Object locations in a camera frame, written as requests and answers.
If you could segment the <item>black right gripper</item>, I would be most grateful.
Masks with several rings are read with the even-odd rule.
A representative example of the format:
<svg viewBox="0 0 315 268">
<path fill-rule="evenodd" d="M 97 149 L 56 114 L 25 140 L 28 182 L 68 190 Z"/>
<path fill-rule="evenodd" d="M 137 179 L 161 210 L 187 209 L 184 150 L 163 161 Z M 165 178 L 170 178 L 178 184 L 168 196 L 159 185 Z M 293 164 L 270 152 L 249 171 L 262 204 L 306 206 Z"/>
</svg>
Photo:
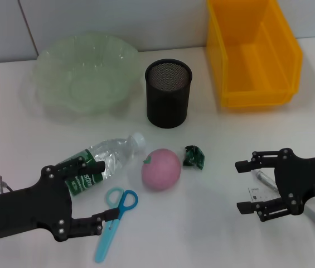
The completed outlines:
<svg viewBox="0 0 315 268">
<path fill-rule="evenodd" d="M 279 151 L 254 151 L 251 160 L 235 163 L 238 173 L 262 168 L 274 168 L 275 181 L 281 198 L 264 202 L 240 202 L 241 214 L 257 213 L 261 222 L 300 215 L 304 205 L 315 197 L 315 157 L 300 158 L 292 149 Z"/>
</svg>

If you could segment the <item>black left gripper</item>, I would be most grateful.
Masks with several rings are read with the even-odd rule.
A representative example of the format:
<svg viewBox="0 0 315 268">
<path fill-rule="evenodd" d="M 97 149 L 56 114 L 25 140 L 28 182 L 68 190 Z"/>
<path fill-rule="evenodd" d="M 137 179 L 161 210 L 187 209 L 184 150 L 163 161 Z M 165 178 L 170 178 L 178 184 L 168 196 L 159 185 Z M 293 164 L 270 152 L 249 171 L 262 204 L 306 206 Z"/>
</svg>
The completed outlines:
<svg viewBox="0 0 315 268">
<path fill-rule="evenodd" d="M 82 157 L 55 166 L 45 166 L 36 184 L 0 194 L 0 239 L 42 228 L 63 242 L 71 237 L 100 236 L 103 222 L 118 218 L 119 208 L 106 210 L 88 218 L 72 218 L 72 201 L 64 179 L 101 174 L 105 162 Z"/>
</svg>

